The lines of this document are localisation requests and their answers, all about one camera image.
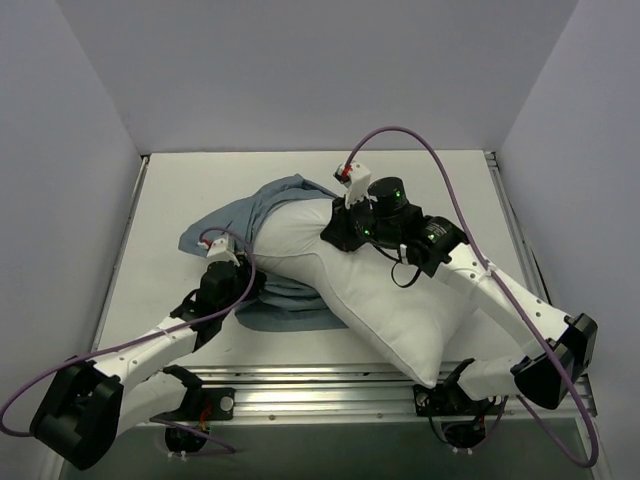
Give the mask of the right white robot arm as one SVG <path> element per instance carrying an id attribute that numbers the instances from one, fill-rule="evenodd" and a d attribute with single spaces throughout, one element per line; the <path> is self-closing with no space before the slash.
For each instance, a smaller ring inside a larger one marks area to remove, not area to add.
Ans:
<path id="1" fill-rule="evenodd" d="M 513 280 L 453 222 L 411 204 L 400 178 L 348 174 L 338 180 L 346 193 L 332 203 L 323 240 L 345 252 L 364 244 L 395 251 L 400 263 L 467 297 L 523 351 L 521 357 L 463 361 L 443 390 L 447 406 L 464 413 L 485 398 L 521 396 L 557 409 L 592 361 L 597 323 L 586 314 L 570 316 Z"/>

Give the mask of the white pillow insert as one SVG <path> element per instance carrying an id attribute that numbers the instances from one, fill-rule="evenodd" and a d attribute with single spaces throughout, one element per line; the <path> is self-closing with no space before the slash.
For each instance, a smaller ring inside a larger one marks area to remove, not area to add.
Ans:
<path id="1" fill-rule="evenodd" d="M 386 361 L 435 387 L 447 343 L 473 312 L 469 300 L 426 276 L 406 289 L 371 245 L 346 253 L 323 241 L 331 203 L 290 202 L 273 211 L 253 242 L 258 266 L 314 289 L 328 309 Z"/>

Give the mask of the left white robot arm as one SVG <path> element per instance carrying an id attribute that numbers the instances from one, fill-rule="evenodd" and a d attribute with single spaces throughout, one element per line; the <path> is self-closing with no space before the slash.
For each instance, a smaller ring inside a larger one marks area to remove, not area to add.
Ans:
<path id="1" fill-rule="evenodd" d="M 31 435 L 86 470 L 140 423 L 213 418 L 218 399 L 176 362 L 212 340 L 226 316 L 256 299 L 265 282 L 265 274 L 246 258 L 211 263 L 198 288 L 151 331 L 124 348 L 58 371 L 31 421 Z"/>

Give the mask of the blue-grey pillowcase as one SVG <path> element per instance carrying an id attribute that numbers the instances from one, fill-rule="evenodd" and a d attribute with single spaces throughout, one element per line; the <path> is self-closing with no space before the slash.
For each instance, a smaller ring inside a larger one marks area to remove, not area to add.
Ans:
<path id="1" fill-rule="evenodd" d="M 252 243 L 269 215 L 285 204 L 336 197 L 335 193 L 299 174 L 283 177 L 190 225 L 181 234 L 178 249 L 203 257 L 205 250 L 200 246 L 200 235 L 209 227 L 223 227 Z M 271 273 L 266 275 L 261 295 L 241 305 L 235 316 L 242 326 L 261 332 L 323 331 L 345 327 L 313 288 Z"/>

